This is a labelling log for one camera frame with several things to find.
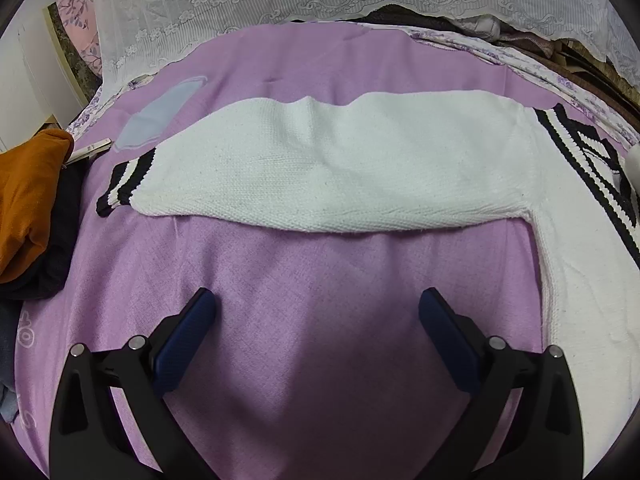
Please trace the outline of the pink floral pillow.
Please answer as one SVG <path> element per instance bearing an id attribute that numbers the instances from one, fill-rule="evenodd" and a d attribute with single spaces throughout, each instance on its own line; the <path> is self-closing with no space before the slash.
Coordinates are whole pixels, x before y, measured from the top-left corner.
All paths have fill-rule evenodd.
<path id="1" fill-rule="evenodd" d="M 102 76 L 102 58 L 94 0 L 55 0 L 66 34 L 82 60 Z"/>

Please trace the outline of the orange folded garment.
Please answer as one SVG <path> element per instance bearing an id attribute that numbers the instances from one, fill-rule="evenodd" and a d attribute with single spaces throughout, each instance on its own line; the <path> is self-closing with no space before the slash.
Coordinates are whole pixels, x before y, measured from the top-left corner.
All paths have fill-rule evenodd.
<path id="1" fill-rule="evenodd" d="M 1 154 L 1 281 L 15 280 L 46 250 L 58 179 L 73 153 L 66 131 L 46 129 Z"/>

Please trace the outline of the blue grey folded garment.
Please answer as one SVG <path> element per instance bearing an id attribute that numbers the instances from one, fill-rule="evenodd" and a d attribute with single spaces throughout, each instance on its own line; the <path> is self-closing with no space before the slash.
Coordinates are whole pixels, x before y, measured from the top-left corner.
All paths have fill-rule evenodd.
<path id="1" fill-rule="evenodd" d="M 15 392 L 14 354 L 18 319 L 22 304 L 14 301 L 2 301 L 0 318 L 1 344 L 1 418 L 9 424 L 18 413 L 17 394 Z"/>

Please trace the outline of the white black-striped knit sweater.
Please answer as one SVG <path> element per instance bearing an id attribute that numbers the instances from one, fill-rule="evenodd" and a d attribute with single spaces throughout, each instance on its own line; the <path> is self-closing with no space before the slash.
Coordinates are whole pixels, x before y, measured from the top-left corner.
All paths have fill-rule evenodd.
<path id="1" fill-rule="evenodd" d="M 617 151 L 562 106 L 484 91 L 243 100 L 117 165 L 96 211 L 122 205 L 309 233 L 524 219 L 544 338 L 568 354 L 587 469 L 638 402 L 639 193 Z"/>

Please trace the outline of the black dark garment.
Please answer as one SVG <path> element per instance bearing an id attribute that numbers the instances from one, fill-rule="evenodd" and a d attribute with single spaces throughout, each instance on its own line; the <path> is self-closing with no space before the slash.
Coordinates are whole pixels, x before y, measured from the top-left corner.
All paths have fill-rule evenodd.
<path id="1" fill-rule="evenodd" d="M 48 299 L 63 289 L 78 237 L 82 187 L 90 165 L 85 159 L 61 170 L 46 249 L 16 280 L 1 285 L 2 308 L 17 311 L 24 301 Z"/>

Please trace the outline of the light blue fabric patch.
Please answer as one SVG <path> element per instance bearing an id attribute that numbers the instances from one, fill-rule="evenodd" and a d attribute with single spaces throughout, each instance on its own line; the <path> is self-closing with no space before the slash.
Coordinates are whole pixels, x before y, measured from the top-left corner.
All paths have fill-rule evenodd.
<path id="1" fill-rule="evenodd" d="M 157 140 L 192 96 L 206 84 L 205 76 L 180 81 L 133 114 L 113 144 L 116 152 L 135 150 Z"/>

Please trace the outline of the purple bed sheet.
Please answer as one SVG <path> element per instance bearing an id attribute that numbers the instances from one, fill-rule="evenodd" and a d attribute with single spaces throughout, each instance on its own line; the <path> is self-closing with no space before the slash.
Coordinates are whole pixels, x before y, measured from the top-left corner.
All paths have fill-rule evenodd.
<path id="1" fill-rule="evenodd" d="M 235 102 L 305 96 L 345 105 L 370 92 L 484 90 L 526 106 L 559 97 L 471 53 L 357 24 L 257 26 L 198 47 L 121 96 L 85 143 L 114 142 L 128 119 L 180 81 L 205 76 L 157 140 L 92 165 L 62 292 L 26 304 L 15 376 L 18 447 L 48 468 L 56 386 L 68 349 L 122 346 L 206 287 L 219 323 L 167 398 L 225 479 L 408 479 L 465 408 L 416 307 L 436 287 L 510 344 L 544 342 L 534 234 L 523 220 L 444 232 L 307 235 L 209 218 L 102 218 L 113 167 Z"/>

